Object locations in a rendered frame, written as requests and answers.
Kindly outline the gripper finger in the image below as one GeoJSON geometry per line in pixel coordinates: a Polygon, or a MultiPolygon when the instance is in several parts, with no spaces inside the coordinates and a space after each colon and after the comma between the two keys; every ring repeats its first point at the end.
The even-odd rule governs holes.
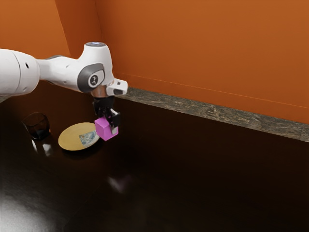
{"type": "Polygon", "coordinates": [[[112,125],[111,125],[111,130],[112,134],[116,134],[118,132],[118,126],[120,125],[120,113],[111,109],[112,113],[112,125]]]}

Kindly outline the magenta cube block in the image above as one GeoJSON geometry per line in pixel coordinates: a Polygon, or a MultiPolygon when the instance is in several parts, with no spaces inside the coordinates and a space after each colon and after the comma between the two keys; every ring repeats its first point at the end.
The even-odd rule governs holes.
{"type": "Polygon", "coordinates": [[[118,135],[118,127],[111,127],[106,118],[101,117],[95,120],[95,130],[97,135],[107,141],[118,135]]]}

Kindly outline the tan round plate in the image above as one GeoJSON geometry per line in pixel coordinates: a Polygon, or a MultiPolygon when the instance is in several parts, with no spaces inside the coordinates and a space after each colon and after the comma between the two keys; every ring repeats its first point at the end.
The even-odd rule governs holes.
{"type": "Polygon", "coordinates": [[[83,122],[74,124],[60,134],[58,144],[68,151],[79,151],[94,145],[99,136],[95,130],[95,124],[83,122]]]}

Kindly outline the dark glass cup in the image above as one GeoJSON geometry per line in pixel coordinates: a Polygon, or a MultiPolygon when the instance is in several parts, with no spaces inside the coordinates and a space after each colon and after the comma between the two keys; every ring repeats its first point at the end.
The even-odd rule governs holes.
{"type": "Polygon", "coordinates": [[[50,135],[50,123],[43,113],[34,112],[26,116],[22,123],[34,140],[43,140],[50,135]]]}

